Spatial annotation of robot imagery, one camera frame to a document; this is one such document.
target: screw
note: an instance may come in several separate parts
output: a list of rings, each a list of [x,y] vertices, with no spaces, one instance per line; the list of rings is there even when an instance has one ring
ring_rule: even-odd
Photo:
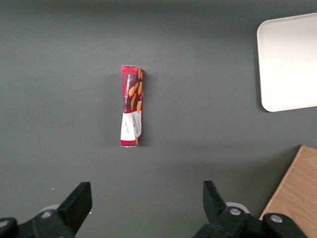
[[[45,219],[45,218],[50,217],[50,216],[51,216],[51,213],[48,212],[48,211],[46,211],[45,213],[43,213],[43,214],[41,215],[41,218],[42,218],[42,219]]]
[[[282,223],[283,222],[283,219],[280,216],[277,216],[277,215],[272,215],[270,218],[271,218],[272,221],[274,221],[276,223]]]
[[[8,220],[5,220],[5,221],[3,221],[3,222],[0,222],[0,228],[5,227],[5,226],[8,225],[8,224],[9,224],[9,221],[8,221]]]
[[[236,208],[231,208],[230,209],[230,213],[234,216],[239,216],[241,214],[241,211],[239,211],[238,209]]]

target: red snack wrapper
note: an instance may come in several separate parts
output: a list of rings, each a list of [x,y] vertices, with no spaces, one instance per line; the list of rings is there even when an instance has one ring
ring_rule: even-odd
[[[121,146],[134,147],[142,137],[142,99],[144,70],[122,66],[123,116]]]

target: gray table surface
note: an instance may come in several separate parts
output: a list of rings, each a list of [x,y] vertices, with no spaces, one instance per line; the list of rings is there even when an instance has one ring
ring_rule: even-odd
[[[317,108],[261,106],[256,30],[317,1],[0,2],[0,217],[90,181],[84,237],[190,238],[204,180],[258,216]],[[120,147],[121,65],[145,74],[143,139]]]

